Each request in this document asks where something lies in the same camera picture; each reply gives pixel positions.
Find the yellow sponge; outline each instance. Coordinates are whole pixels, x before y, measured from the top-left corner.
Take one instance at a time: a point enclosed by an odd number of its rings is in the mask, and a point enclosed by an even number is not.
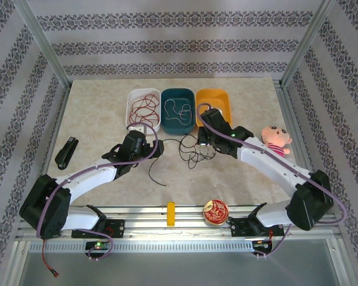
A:
[[[167,226],[175,226],[175,203],[172,201],[167,204]]]

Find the pink stuffed toy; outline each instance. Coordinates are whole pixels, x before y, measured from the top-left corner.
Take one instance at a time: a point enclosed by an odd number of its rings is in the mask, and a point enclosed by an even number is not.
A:
[[[283,148],[286,144],[292,142],[289,133],[285,129],[277,128],[276,126],[266,126],[262,130],[262,141],[265,146],[282,157],[285,154],[290,154],[289,148]]]

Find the round tin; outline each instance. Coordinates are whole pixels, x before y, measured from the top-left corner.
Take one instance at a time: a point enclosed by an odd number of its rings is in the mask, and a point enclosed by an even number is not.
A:
[[[229,209],[223,201],[211,200],[205,204],[203,214],[211,225],[222,225],[229,217]]]

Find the tabletop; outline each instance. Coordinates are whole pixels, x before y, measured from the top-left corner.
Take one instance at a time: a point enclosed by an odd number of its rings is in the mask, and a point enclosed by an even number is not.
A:
[[[127,134],[124,119],[127,96],[138,88],[189,88],[196,94],[204,88],[224,89],[231,102],[233,128],[243,126],[260,138],[267,125],[285,127],[272,79],[260,78],[207,78],[207,79],[129,79],[129,80],[75,80],[58,131],[48,174],[53,178],[84,169]],[[197,135],[195,126],[192,131]],[[59,170],[54,158],[69,137],[79,140],[69,166]],[[175,138],[162,128],[159,139]],[[147,136],[152,142],[153,135]],[[195,140],[187,138],[187,144]],[[289,196],[275,183],[246,163],[231,156],[216,154],[215,158],[188,169],[180,159],[179,144],[164,142],[164,154],[153,165],[151,176],[167,186],[160,186],[148,177],[153,160],[147,160],[128,174],[103,184],[82,195],[73,205],[84,206],[149,206],[176,204],[203,205],[218,198],[226,204],[276,203]],[[295,162],[292,153],[286,158]]]

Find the striped wall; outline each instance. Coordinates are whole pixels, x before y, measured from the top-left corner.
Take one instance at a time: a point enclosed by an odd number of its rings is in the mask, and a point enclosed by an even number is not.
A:
[[[24,192],[45,163],[63,94],[12,2],[0,0],[0,283]]]
[[[29,4],[70,79],[280,79],[320,0]]]
[[[358,277],[358,1],[337,1],[288,87],[314,169],[344,202],[344,241]]]

